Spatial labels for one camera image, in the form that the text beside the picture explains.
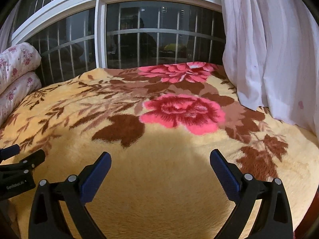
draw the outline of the blanket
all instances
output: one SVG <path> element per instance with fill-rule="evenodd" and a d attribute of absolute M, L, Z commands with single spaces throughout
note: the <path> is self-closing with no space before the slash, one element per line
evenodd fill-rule
<path fill-rule="evenodd" d="M 243 173 L 282 179 L 294 229 L 319 184 L 315 135 L 273 119 L 267 108 L 241 106 L 224 69 L 200 62 L 95 69 L 37 90 L 0 129 L 0 148 L 16 143 L 21 153 L 4 164 L 46 152 L 36 183 L 63 181 L 111 154 L 111 170 L 87 204 L 108 238 L 213 238 L 234 208 L 209 163 L 215 148 Z M 34 193 L 12 199 L 23 239 Z"/>

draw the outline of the blue rubber fingertip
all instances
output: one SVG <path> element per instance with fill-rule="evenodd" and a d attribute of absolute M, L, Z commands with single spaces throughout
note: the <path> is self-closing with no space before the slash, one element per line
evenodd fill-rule
<path fill-rule="evenodd" d="M 12 145 L 10 147 L 1 149 L 0 152 L 1 152 L 0 153 L 1 160 L 7 160 L 7 159 L 19 154 L 20 153 L 20 147 L 19 147 L 19 145 Z"/>
<path fill-rule="evenodd" d="M 211 152 L 210 162 L 228 199 L 238 203 L 240 200 L 240 185 L 216 150 Z"/>
<path fill-rule="evenodd" d="M 110 170 L 111 164 L 111 155 L 106 153 L 92 170 L 80 189 L 80 200 L 83 204 L 92 202 L 98 188 L 101 186 L 105 176 Z"/>

